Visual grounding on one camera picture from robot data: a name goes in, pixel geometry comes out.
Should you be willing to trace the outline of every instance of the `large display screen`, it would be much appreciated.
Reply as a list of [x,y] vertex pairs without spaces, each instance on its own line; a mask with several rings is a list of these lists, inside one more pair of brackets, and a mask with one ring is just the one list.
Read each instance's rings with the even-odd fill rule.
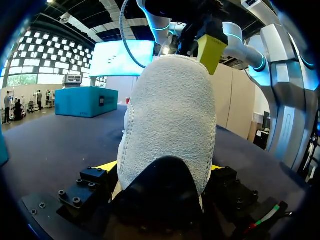
[[[147,66],[152,62],[154,41],[128,40],[127,43],[140,64]],[[132,60],[123,41],[109,41],[95,45],[90,77],[140,76],[143,70]]]

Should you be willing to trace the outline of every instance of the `person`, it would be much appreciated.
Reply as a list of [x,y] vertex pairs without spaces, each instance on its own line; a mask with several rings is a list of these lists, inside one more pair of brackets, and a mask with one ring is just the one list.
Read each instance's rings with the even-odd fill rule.
[[6,96],[4,98],[4,123],[10,124],[9,112],[10,112],[10,97],[9,97],[9,91],[7,91]]
[[39,90],[38,94],[37,94],[37,102],[38,102],[38,106],[39,106],[40,111],[42,110],[41,100],[42,100],[42,93],[41,93],[41,90]]
[[21,109],[21,101],[18,99],[18,102],[14,105],[14,120],[18,121],[22,119],[22,109]]

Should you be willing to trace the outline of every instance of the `floor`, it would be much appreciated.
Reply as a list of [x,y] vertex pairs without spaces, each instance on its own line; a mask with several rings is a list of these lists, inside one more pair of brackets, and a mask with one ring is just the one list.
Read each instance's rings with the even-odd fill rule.
[[23,118],[20,121],[12,121],[11,124],[2,124],[2,132],[6,132],[10,129],[13,129],[17,126],[20,126],[24,123],[39,119],[41,117],[47,116],[47,115],[51,115],[55,113],[55,109],[54,108],[44,108],[42,109],[42,111],[36,111],[34,113],[27,113],[26,117]]

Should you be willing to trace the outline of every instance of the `teal box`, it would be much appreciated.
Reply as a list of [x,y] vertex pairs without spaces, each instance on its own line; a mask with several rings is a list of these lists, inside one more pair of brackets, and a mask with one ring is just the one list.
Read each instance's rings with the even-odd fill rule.
[[94,118],[118,109],[118,91],[95,86],[55,91],[55,114]]

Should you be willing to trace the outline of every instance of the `white equipment unit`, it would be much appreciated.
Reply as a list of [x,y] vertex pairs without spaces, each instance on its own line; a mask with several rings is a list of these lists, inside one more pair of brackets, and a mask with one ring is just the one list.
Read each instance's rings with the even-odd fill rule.
[[80,87],[82,84],[82,76],[81,75],[65,75],[63,78],[62,85],[64,88],[76,88]]

